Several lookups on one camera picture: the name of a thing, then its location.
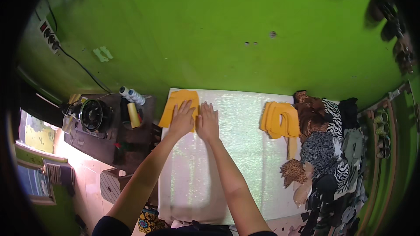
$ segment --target power socket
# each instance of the power socket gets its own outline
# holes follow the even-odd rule
[[[58,47],[61,46],[60,41],[57,38],[57,35],[54,33],[53,29],[51,28],[48,20],[44,19],[39,22],[38,29],[44,38],[45,42],[47,43],[50,50],[56,54],[58,52]]]

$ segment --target white thread spool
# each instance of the white thread spool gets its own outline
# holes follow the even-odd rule
[[[133,102],[140,105],[144,105],[146,103],[146,99],[133,89],[129,90],[129,97],[133,100]]]
[[[121,96],[125,97],[129,102],[134,102],[129,96],[129,89],[125,86],[120,87],[120,94]]]

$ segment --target white foam mat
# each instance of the white foam mat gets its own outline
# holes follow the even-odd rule
[[[179,89],[171,88],[170,92]],[[220,139],[242,172],[265,220],[305,212],[293,202],[293,184],[284,188],[280,167],[287,161],[284,137],[270,139],[260,130],[265,103],[289,102],[293,97],[225,90],[196,90],[200,104],[219,111]],[[168,128],[163,129],[162,137]],[[297,138],[300,160],[300,139]],[[159,178],[159,217],[233,224],[216,163],[197,133],[188,133],[173,148]]]

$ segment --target wooden stool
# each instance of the wooden stool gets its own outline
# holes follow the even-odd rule
[[[100,174],[101,195],[105,200],[112,204],[115,203],[120,196],[121,191],[127,185],[131,176],[133,176],[132,174],[120,176],[119,173],[119,169],[110,168],[109,170],[104,170]]]

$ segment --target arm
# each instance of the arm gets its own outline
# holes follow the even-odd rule
[[[130,231],[133,231],[172,148],[194,127],[192,113],[195,107],[190,108],[191,103],[184,101],[179,111],[178,105],[175,105],[168,134],[139,165],[107,214],[122,221]]]
[[[249,191],[248,185],[219,139],[219,116],[213,105],[203,103],[197,121],[197,134],[210,146],[216,160],[226,202],[239,235],[271,231]]]

